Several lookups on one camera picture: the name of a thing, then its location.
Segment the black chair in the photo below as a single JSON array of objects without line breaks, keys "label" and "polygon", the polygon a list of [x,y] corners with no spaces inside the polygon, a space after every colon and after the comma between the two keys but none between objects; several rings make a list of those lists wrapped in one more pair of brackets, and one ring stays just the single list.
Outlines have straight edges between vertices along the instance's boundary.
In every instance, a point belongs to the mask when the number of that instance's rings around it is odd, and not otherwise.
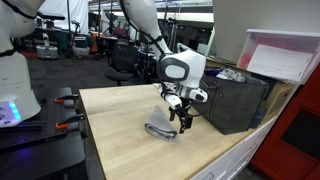
[{"label": "black chair", "polygon": [[107,49],[106,49],[106,53],[107,53],[107,57],[108,57],[108,65],[111,67],[111,64],[109,63],[109,62],[111,62],[111,57],[112,57],[112,55],[113,55],[113,46],[114,46],[114,44],[115,43],[117,43],[118,42],[118,39],[108,39],[107,40],[107,44],[108,44],[108,46],[107,46]]},{"label": "black chair", "polygon": [[112,58],[109,59],[111,60],[112,69],[106,70],[104,76],[117,81],[118,86],[121,86],[122,81],[129,81],[137,68],[135,63],[137,54],[137,48],[115,43]]},{"label": "black chair", "polygon": [[118,44],[126,44],[129,45],[129,36],[118,36]]}]

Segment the black bin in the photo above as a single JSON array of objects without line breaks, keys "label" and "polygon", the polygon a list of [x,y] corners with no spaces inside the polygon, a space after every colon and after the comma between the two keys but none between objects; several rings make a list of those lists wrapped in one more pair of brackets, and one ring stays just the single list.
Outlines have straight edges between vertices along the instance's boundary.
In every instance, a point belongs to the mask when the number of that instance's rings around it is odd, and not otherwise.
[{"label": "black bin", "polygon": [[245,82],[202,77],[200,88],[208,93],[208,100],[193,107],[222,134],[247,131],[268,90],[266,82],[244,77]]}]

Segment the desk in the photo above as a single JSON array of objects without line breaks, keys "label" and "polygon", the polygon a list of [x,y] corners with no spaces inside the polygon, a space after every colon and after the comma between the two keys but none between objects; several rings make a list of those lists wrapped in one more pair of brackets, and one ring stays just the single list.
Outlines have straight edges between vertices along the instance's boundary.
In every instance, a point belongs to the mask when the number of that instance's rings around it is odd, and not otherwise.
[{"label": "desk", "polygon": [[[144,129],[155,105],[169,116],[153,85],[83,89],[80,94],[108,180],[189,179],[254,132],[225,136],[201,116],[179,142],[168,143]],[[172,125],[178,130],[179,120]]]}]

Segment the cabinet drawer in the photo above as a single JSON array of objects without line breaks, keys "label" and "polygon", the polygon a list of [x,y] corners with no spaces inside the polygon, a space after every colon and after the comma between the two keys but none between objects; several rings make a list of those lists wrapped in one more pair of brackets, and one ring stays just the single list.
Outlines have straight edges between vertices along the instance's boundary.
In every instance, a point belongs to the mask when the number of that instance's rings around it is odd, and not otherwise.
[{"label": "cabinet drawer", "polygon": [[251,158],[257,151],[260,144],[254,144],[249,151],[238,161],[234,166],[228,169],[227,173],[225,173],[221,179],[223,180],[231,180],[234,179],[250,162]]},{"label": "cabinet drawer", "polygon": [[240,144],[236,145],[205,169],[196,174],[192,180],[216,180],[220,179],[228,170],[231,160],[237,153]]},{"label": "cabinet drawer", "polygon": [[263,126],[258,128],[255,132],[250,134],[247,138],[245,138],[240,144],[240,148],[237,151],[236,155],[232,159],[228,169],[231,169],[233,166],[239,164],[239,161],[244,158],[244,156],[248,153],[255,153],[257,148],[260,146],[261,142],[267,136],[269,130],[271,129],[272,125],[276,121],[277,116],[272,118],[270,121],[265,123]]}]

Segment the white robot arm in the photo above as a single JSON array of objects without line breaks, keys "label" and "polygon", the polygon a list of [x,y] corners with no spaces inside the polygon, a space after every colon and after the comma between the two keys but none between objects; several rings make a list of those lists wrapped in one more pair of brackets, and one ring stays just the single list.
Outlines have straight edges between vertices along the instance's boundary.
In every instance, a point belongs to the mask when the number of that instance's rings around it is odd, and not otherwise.
[{"label": "white robot arm", "polygon": [[169,91],[164,83],[161,96],[169,103],[171,116],[179,116],[180,133],[191,127],[192,117],[187,113],[190,100],[206,102],[208,95],[199,88],[206,58],[178,44],[178,49],[185,51],[173,54],[163,40],[158,26],[157,9],[154,0],[118,0],[127,21],[140,31],[149,41],[157,57],[159,78],[163,81],[175,82],[175,91]]}]

